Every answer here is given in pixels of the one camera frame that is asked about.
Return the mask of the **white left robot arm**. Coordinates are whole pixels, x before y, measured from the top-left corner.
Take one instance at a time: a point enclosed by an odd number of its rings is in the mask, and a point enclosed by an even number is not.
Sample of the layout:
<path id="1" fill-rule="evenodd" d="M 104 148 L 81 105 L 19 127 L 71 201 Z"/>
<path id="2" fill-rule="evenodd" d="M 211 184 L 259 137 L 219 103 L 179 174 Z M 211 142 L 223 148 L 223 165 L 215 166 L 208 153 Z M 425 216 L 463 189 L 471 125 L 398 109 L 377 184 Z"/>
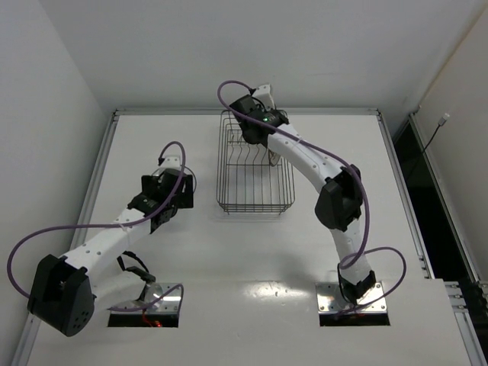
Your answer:
<path id="1" fill-rule="evenodd" d="M 60 257 L 47 255 L 37 266 L 28 311 L 65 336 L 74 336 L 100 310 L 141 311 L 154 304 L 148 295 L 156 278 L 143 268 L 125 268 L 98 281 L 110 263 L 153 234 L 180 209 L 194 206 L 194 177 L 177 169 L 157 169 L 141 178 L 142 191 L 110 228 Z"/>

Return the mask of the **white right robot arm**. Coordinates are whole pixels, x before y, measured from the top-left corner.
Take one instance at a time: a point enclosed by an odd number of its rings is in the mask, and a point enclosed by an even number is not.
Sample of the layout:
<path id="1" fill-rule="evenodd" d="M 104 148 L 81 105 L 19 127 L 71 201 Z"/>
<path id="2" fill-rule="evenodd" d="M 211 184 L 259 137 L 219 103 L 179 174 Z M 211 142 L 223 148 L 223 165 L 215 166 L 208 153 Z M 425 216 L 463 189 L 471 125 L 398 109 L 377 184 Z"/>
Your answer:
<path id="1" fill-rule="evenodd" d="M 347 167 L 337 158 L 320 152 L 301 138 L 287 115 L 264 109 L 250 95 L 230 105 L 244 140 L 262 145 L 285 158 L 316 189 L 314 213 L 330 230 L 339 256 L 339 286 L 346 301 L 356 304 L 376 282 L 375 273 L 364 255 L 368 235 L 361 233 L 361 206 L 364 195 L 355 165 Z"/>

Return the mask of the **orange sunburst plate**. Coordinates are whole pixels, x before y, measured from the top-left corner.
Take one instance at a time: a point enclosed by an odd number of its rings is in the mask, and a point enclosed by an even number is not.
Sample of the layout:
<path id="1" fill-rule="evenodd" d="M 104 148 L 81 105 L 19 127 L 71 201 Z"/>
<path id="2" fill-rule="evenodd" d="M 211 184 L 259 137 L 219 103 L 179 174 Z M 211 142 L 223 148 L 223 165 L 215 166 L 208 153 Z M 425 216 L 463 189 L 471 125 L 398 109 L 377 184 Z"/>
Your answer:
<path id="1" fill-rule="evenodd" d="M 271 150 L 268 151 L 268 162 L 269 165 L 274 167 L 276 166 L 281 159 L 281 156 L 276 152 L 272 152 Z"/>

